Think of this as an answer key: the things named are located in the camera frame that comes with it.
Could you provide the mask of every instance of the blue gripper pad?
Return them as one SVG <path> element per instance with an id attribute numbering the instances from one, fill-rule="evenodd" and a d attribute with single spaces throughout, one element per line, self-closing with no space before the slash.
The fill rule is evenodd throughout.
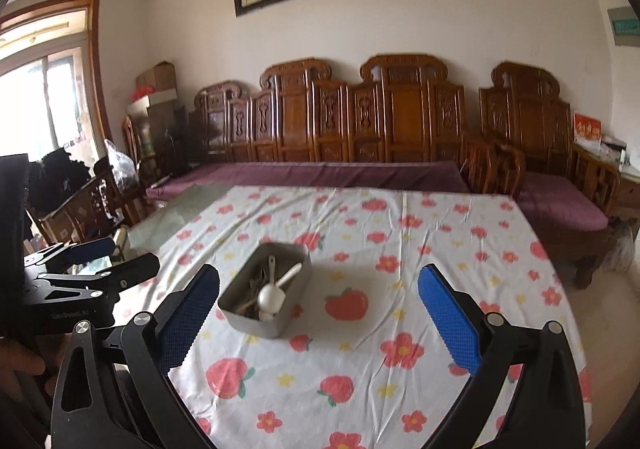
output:
<path id="1" fill-rule="evenodd" d="M 196 336 L 209 315 L 220 292 L 220 276 L 210 265 L 204 265 L 194 280 L 182 292 L 182 300 L 159 334 L 160 360 L 158 369 L 167 374 L 169 369 L 182 364 Z M 168 299 L 180 292 L 172 293 Z"/>
<path id="2" fill-rule="evenodd" d="M 453 362 L 475 375 L 481 363 L 478 332 L 437 269 L 427 265 L 418 276 L 418 294 L 447 346 Z"/>

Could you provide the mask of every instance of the plastic bag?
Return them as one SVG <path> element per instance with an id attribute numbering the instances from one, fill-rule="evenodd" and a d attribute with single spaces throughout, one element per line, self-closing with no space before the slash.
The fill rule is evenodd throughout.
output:
<path id="1" fill-rule="evenodd" d="M 109 155 L 109 164 L 113 168 L 113 177 L 120 192 L 126 192 L 140 186 L 140 178 L 136 171 L 136 165 L 124 153 L 116 150 L 111 140 L 105 140 L 104 145 L 107 147 Z"/>

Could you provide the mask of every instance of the white wall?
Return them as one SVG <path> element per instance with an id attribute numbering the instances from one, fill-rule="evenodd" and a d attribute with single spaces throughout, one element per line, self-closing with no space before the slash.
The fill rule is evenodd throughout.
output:
<path id="1" fill-rule="evenodd" d="M 628 0 L 598 0 L 607 34 L 613 80 L 611 132 L 629 146 L 632 163 L 640 168 L 640 47 L 616 46 L 609 9 L 628 7 Z"/>
<path id="2" fill-rule="evenodd" d="M 464 83 L 471 118 L 478 87 L 510 59 L 542 66 L 576 110 L 607 127 L 612 83 L 597 0 L 289 0 L 236 18 L 234 0 L 150 0 L 152 62 L 175 63 L 183 102 L 227 78 L 257 86 L 269 65 L 328 59 L 357 81 L 370 56 L 423 52 Z"/>
<path id="3" fill-rule="evenodd" d="M 7 5 L 3 13 L 42 1 L 45 0 L 18 0 Z M 120 150 L 124 150 L 121 125 L 136 89 L 136 76 L 152 65 L 146 32 L 147 1 L 100 0 L 98 47 L 102 88 L 111 135 Z"/>

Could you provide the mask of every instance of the metal screw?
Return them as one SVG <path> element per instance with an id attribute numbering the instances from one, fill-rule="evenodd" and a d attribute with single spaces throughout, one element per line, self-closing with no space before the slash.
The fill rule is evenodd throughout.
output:
<path id="1" fill-rule="evenodd" d="M 78 334 L 83 334 L 84 332 L 86 332 L 87 330 L 89 330 L 89 321 L 80 321 L 77 325 L 76 325 L 76 333 Z"/>
<path id="2" fill-rule="evenodd" d="M 504 324 L 504 317 L 496 313 L 489 314 L 486 320 L 491 326 L 502 326 Z"/>
<path id="3" fill-rule="evenodd" d="M 562 325 L 556 321 L 549 321 L 549 330 L 554 334 L 562 333 Z"/>
<path id="4" fill-rule="evenodd" d="M 151 314 L 148 312 L 140 312 L 133 318 L 133 324 L 137 324 L 138 326 L 144 326 L 149 321 L 151 321 Z"/>

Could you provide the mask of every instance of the wooden chair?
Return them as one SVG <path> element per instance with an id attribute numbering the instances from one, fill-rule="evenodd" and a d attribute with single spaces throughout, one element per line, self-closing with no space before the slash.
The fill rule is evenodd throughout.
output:
<path id="1" fill-rule="evenodd" d="M 548 71 L 503 62 L 492 80 L 480 107 L 482 134 L 497 148 L 496 190 L 518 202 L 551 259 L 577 262 L 576 285 L 586 288 L 614 240 L 618 171 L 573 144 L 570 105 Z"/>

